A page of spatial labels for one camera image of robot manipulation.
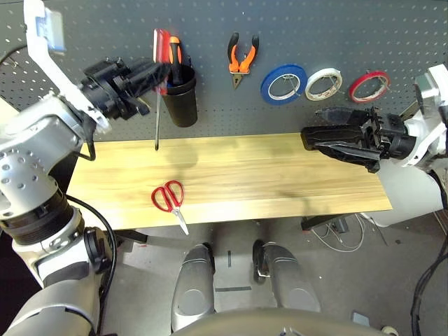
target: pegboard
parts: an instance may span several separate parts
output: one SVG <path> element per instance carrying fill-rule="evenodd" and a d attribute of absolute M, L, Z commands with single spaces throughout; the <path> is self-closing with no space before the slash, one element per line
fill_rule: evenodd
<path fill-rule="evenodd" d="M 446 60 L 448 3 L 435 0 L 339 1 L 46 1 L 64 17 L 67 52 L 54 55 L 70 79 L 79 83 L 82 70 L 105 57 L 126 62 L 152 57 L 154 28 L 168 29 L 183 42 L 197 72 L 198 121 L 178 128 L 162 103 L 161 139 L 240 134 L 297 132 L 317 125 L 314 112 L 327 106 L 365 108 L 351 103 L 348 87 L 368 70 L 385 70 L 391 87 L 374 103 L 400 113 L 414 100 L 413 77 Z M 0 50 L 25 42 L 22 3 L 0 2 Z M 227 45 L 239 32 L 239 59 L 250 50 L 253 34 L 260 49 L 234 90 L 228 72 Z M 16 63 L 0 68 L 0 95 L 22 110 L 52 89 L 53 84 L 23 50 Z M 342 73 L 341 92 L 323 101 L 303 94 L 295 101 L 272 106 L 260 96 L 268 72 L 293 63 L 312 75 L 326 67 Z M 371 87 L 363 88 L 366 92 Z M 155 94 L 149 94 L 153 111 Z M 114 120 L 113 131 L 100 141 L 153 139 L 155 113 Z"/>

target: wooden table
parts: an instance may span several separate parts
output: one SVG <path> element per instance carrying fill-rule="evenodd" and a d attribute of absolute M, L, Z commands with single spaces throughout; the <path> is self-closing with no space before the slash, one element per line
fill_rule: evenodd
<path fill-rule="evenodd" d="M 391 209 L 376 175 L 303 148 L 299 134 L 96 143 L 78 160 L 68 193 L 98 209 L 115 230 L 175 225 L 151 192 L 184 184 L 188 224 Z M 98 225 L 84 210 L 88 225 Z"/>

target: pliers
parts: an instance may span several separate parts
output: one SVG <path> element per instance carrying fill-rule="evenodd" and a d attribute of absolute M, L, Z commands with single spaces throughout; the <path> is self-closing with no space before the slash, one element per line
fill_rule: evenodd
<path fill-rule="evenodd" d="M 237 51 L 239 34 L 237 32 L 233 33 L 229 41 L 229 46 L 227 47 L 227 56 L 229 57 L 229 72 L 232 74 L 233 88 L 236 89 L 243 78 L 243 75 L 249 74 L 249 67 L 254 61 L 257 52 L 258 45 L 260 44 L 260 39 L 258 35 L 252 36 L 252 48 L 249 54 L 246 56 L 243 62 L 239 63 L 237 56 L 235 55 Z"/>

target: red scissors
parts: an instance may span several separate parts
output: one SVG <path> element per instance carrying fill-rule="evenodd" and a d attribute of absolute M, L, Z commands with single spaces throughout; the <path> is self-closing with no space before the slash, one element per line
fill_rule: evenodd
<path fill-rule="evenodd" d="M 172 190 L 171 186 L 173 184 L 176 184 L 181 189 L 181 198 L 178 199 L 176 196 L 176 193 Z M 162 197 L 165 203 L 166 207 L 163 207 L 160 205 L 155 196 L 158 192 L 162 193 Z M 177 217 L 179 221 L 179 225 L 181 226 L 182 230 L 185 232 L 186 235 L 188 235 L 188 228 L 187 223 L 185 222 L 185 219 L 183 219 L 182 213 L 181 213 L 181 205 L 183 203 L 183 185 L 179 181 L 168 181 L 165 183 L 164 186 L 158 187 L 154 189 L 153 193 L 151 194 L 151 199 L 153 201 L 153 204 L 156 208 L 165 211 L 165 212 L 171 212 L 172 214 Z"/>

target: tape roll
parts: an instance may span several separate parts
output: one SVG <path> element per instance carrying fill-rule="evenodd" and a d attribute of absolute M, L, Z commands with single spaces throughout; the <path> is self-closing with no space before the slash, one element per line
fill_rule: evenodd
<path fill-rule="evenodd" d="M 311 93 L 311 88 L 317 82 L 319 79 L 322 78 L 334 78 L 332 80 L 333 85 L 326 91 L 320 92 L 320 93 Z M 308 84 L 305 88 L 305 94 L 309 100 L 318 101 L 318 100 L 324 100 L 331 96 L 333 96 L 342 85 L 342 76 L 341 71 L 335 69 L 335 68 L 326 68 L 317 71 L 316 73 L 313 73 L 308 78 Z"/>
<path fill-rule="evenodd" d="M 297 84 L 293 84 L 294 88 L 291 91 L 281 96 L 272 94 L 272 85 L 278 80 L 297 81 Z M 263 82 L 261 83 L 260 93 L 263 99 L 272 105 L 283 105 L 296 100 L 301 93 L 305 91 L 307 86 L 308 77 L 305 70 L 295 64 L 282 65 L 271 72 L 269 72 Z"/>
<path fill-rule="evenodd" d="M 364 84 L 367 81 L 370 81 L 373 78 L 378 78 L 382 84 L 381 86 L 373 92 L 370 96 L 366 97 L 357 97 L 355 96 L 357 89 Z M 373 102 L 374 100 L 377 100 L 382 95 L 384 95 L 389 88 L 389 85 L 391 84 L 391 79 L 389 78 L 389 75 L 385 73 L 384 71 L 373 71 L 370 73 L 367 73 L 365 75 L 362 75 L 360 78 L 355 80 L 353 84 L 351 85 L 349 89 L 349 96 L 351 100 L 353 100 L 355 103 L 368 103 Z"/>

